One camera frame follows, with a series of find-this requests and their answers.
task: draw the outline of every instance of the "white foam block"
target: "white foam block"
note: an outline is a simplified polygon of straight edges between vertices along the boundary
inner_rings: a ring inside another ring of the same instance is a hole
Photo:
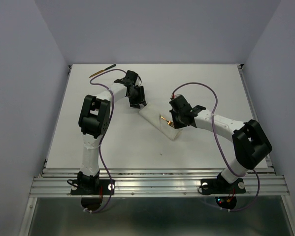
[[[170,120],[169,117],[171,116],[167,113],[160,112],[160,109],[151,103],[148,103],[146,107],[142,108],[139,111],[139,114],[172,141],[178,138],[181,134],[182,129],[174,129],[161,118],[162,116],[166,120]]]

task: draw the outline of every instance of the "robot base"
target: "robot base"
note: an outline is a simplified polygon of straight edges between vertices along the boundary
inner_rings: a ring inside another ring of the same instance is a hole
[[[77,185],[78,180],[74,179],[72,181],[74,185]],[[86,191],[83,188],[75,188],[72,187],[70,190],[71,195],[100,195],[100,189],[102,187],[102,195],[114,195],[114,186],[115,180],[112,180],[112,191],[111,191],[111,183],[109,179],[100,179],[99,185],[94,191]]]
[[[232,184],[221,183],[216,178],[204,178],[201,179],[201,186],[198,192],[202,195],[211,194],[229,194],[230,191],[235,190],[236,194],[246,193],[245,184],[242,178],[238,178]]]

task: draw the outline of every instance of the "white arm segment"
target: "white arm segment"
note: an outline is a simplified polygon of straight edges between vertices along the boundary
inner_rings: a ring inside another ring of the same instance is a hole
[[[197,117],[195,117],[195,122],[197,128],[213,132],[212,113],[209,110],[200,111]],[[241,121],[228,119],[219,115],[214,115],[214,123],[217,134],[231,142],[234,131],[241,129],[244,126],[244,123]],[[248,169],[239,164],[237,159],[234,159],[229,165],[239,176],[244,176],[248,171]],[[227,167],[222,171],[221,175],[228,183],[234,183],[238,179],[238,177],[233,175]]]
[[[121,98],[126,97],[127,87],[119,83],[113,83],[109,88],[113,92],[114,102],[116,103]],[[109,91],[101,92],[96,95],[98,99],[108,100],[112,102],[112,96]],[[99,171],[99,143],[102,135],[96,139],[89,134],[83,135],[84,149],[83,149],[83,163],[79,171],[83,172],[86,176],[95,176]]]
[[[209,110],[200,111],[195,117],[196,126],[199,129],[206,129],[213,132],[212,128],[212,113]],[[241,121],[228,119],[223,116],[214,115],[214,123],[216,133],[232,142],[232,135],[235,130],[239,130],[244,126]]]

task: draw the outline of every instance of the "glass panel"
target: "glass panel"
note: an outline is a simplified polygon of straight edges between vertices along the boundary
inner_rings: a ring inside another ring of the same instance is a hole
[[[83,212],[80,199],[38,199],[31,236],[288,236],[282,199],[258,197],[247,210],[224,212],[214,198],[112,199],[105,211]],[[237,207],[251,197],[238,198]]]

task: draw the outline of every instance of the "wire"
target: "wire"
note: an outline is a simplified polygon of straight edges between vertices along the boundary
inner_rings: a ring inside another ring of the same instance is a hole
[[[106,71],[106,72],[104,72],[104,73],[102,73],[102,74],[100,74],[100,75],[103,75],[103,74],[108,73],[108,72],[113,71],[113,70],[108,70],[108,71]],[[99,86],[102,86],[102,87],[106,88],[106,89],[110,92],[110,94],[111,94],[111,98],[112,98],[112,107],[111,107],[111,114],[110,114],[110,117],[109,117],[109,121],[111,121],[111,119],[112,119],[112,115],[113,115],[113,111],[114,111],[114,95],[113,95],[113,92],[112,92],[111,90],[109,90],[109,87],[106,86],[106,85],[99,84],[99,83],[93,83],[92,85],[99,85]],[[102,136],[102,138],[101,138],[101,140],[100,140],[100,142],[99,142],[99,148],[98,148],[98,150],[99,150],[99,157],[100,157],[100,159],[101,159],[101,162],[102,162],[102,164],[103,164],[105,170],[107,171],[107,174],[109,175],[110,184],[111,184],[110,196],[109,196],[107,202],[104,204],[104,206],[101,207],[101,208],[99,208],[99,209],[97,209],[97,210],[95,210],[95,211],[89,211],[89,210],[87,210],[86,208],[83,208],[84,211],[86,211],[86,212],[88,212],[88,213],[98,213],[98,212],[101,212],[103,209],[105,209],[106,206],[108,205],[108,203],[110,202],[110,199],[111,199],[111,197],[112,197],[112,190],[114,189],[114,188],[113,188],[113,182],[112,182],[112,177],[111,177],[110,171],[108,170],[108,168],[107,168],[107,166],[106,166],[106,164],[105,164],[105,162],[104,162],[104,160],[103,160],[102,153],[101,153],[101,143],[102,143],[104,137],[105,137],[105,135]]]
[[[231,197],[231,198],[229,198],[230,195],[231,195],[231,193],[228,195],[228,197],[227,197],[227,199],[226,199],[226,202],[228,202],[228,203],[229,203],[229,202],[234,198],[234,196],[235,196],[235,188],[232,189],[232,197]]]
[[[124,72],[124,73],[126,74],[126,72],[125,72],[124,70],[121,70],[121,69],[107,70],[107,71],[104,71],[104,72],[102,72],[102,73],[96,75],[95,77],[93,77],[93,78],[89,81],[89,83],[90,83],[91,85],[95,85],[95,84],[93,84],[93,80],[94,80],[95,78],[98,78],[98,77],[101,76],[101,75],[104,75],[104,74],[106,74],[106,73],[109,73],[109,72],[111,72],[111,71],[116,71],[116,70],[118,70],[118,71],[122,71],[122,72]]]
[[[75,187],[75,188],[78,188],[77,185],[73,184],[73,180],[72,180],[72,179],[68,179],[68,180],[67,180],[67,183],[68,183],[70,186],[73,186],[73,187]]]
[[[100,191],[99,191],[99,195],[100,195],[101,199],[103,199],[102,191],[103,191],[103,186],[100,187]]]
[[[142,85],[142,79],[141,79],[141,77],[138,75],[138,79],[141,81],[141,83],[139,83],[139,86],[141,86]]]
[[[202,83],[198,83],[198,82],[189,82],[189,83],[185,83],[185,84],[182,84],[182,85],[180,85],[179,87],[177,87],[177,88],[172,92],[172,96],[171,96],[171,97],[174,98],[174,97],[175,97],[175,92],[176,92],[178,89],[180,89],[181,87],[184,87],[184,86],[186,86],[186,85],[201,85],[201,86],[203,86],[203,87],[208,88],[208,89],[213,93],[213,95],[214,95],[214,97],[215,97],[215,105],[214,105],[213,110],[212,110],[212,118],[211,118],[211,120],[212,120],[213,135],[214,135],[214,138],[215,138],[215,141],[216,141],[217,147],[218,147],[218,149],[219,149],[219,151],[220,151],[220,153],[221,153],[221,156],[222,156],[222,158],[223,158],[223,160],[224,160],[224,162],[225,162],[227,168],[229,169],[229,171],[230,171],[234,176],[236,176],[236,177],[243,177],[244,175],[243,175],[243,176],[240,176],[240,175],[236,174],[236,173],[232,170],[232,168],[230,167],[228,161],[226,160],[226,157],[225,157],[225,155],[224,155],[224,152],[223,152],[223,150],[222,150],[222,147],[221,147],[221,144],[220,144],[220,142],[219,142],[219,140],[218,140],[218,137],[217,137],[216,126],[215,126],[215,122],[214,122],[214,113],[215,113],[215,110],[216,110],[216,108],[217,108],[217,104],[218,104],[218,98],[217,98],[216,92],[215,92],[210,86],[208,86],[208,85],[205,85],[205,84],[202,84]],[[253,169],[252,171],[255,173],[255,175],[256,175],[256,177],[257,177],[257,180],[258,180],[258,189],[257,189],[257,192],[256,192],[256,195],[255,195],[254,199],[253,199],[253,200],[252,200],[247,206],[242,207],[242,208],[239,208],[239,209],[233,209],[233,210],[230,210],[230,211],[241,211],[241,210],[247,209],[247,208],[250,207],[251,204],[253,204],[253,203],[255,202],[255,200],[257,199],[257,197],[258,197],[258,195],[259,195],[259,192],[260,192],[260,179],[259,179],[258,173],[257,173],[254,169]]]

